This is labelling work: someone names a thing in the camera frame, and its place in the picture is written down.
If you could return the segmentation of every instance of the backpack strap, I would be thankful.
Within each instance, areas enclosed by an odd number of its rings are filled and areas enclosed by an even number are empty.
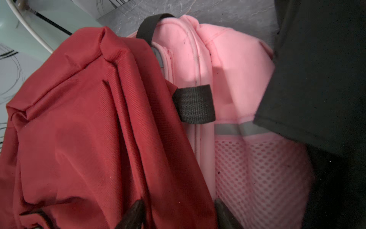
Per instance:
[[[164,18],[175,17],[171,14],[157,14],[145,18],[137,30],[136,38],[144,39],[149,44],[149,46],[151,46],[156,25],[161,19]]]
[[[219,229],[243,229],[242,225],[220,198],[216,199],[214,204]]]
[[[141,229],[146,221],[145,203],[142,199],[137,200],[124,214],[122,220],[115,229]]]
[[[205,124],[216,120],[210,85],[178,88],[172,99],[182,122]]]
[[[137,30],[136,38],[144,39],[152,46],[156,25],[161,19],[174,18],[171,14],[157,14],[145,18]],[[205,124],[216,120],[210,85],[178,88],[173,102],[182,122]]]

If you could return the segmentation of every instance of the gray stone surface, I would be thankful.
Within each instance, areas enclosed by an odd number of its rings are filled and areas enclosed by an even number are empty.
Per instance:
[[[210,23],[258,37],[273,47],[278,31],[274,0],[131,0],[98,19],[119,36],[128,36],[148,16],[188,14]]]

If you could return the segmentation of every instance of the pink backpack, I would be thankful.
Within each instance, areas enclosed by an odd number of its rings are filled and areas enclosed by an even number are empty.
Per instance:
[[[148,17],[136,35],[171,83],[211,86],[216,121],[184,126],[212,198],[245,229],[300,228],[313,178],[305,145],[252,123],[274,70],[272,50],[188,15]]]

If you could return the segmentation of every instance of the backpack handle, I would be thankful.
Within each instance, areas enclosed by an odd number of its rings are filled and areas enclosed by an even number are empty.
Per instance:
[[[156,25],[161,19],[164,18],[175,17],[171,14],[157,14],[145,18],[137,30],[136,38],[144,39],[149,44],[149,46],[151,46]]]

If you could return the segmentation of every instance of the reflective strip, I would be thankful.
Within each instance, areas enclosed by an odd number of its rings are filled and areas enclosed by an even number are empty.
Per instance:
[[[157,50],[157,49],[156,49],[156,48],[154,48],[154,47],[151,47],[151,49],[153,50],[154,55],[155,55],[155,56],[156,56],[156,58],[158,59],[158,62],[159,62],[160,68],[164,67],[163,59],[162,59],[162,57],[161,57],[161,54],[160,54],[159,50]]]
[[[252,121],[242,124],[215,124],[215,135],[241,135],[245,137],[269,132],[266,128],[257,126]]]

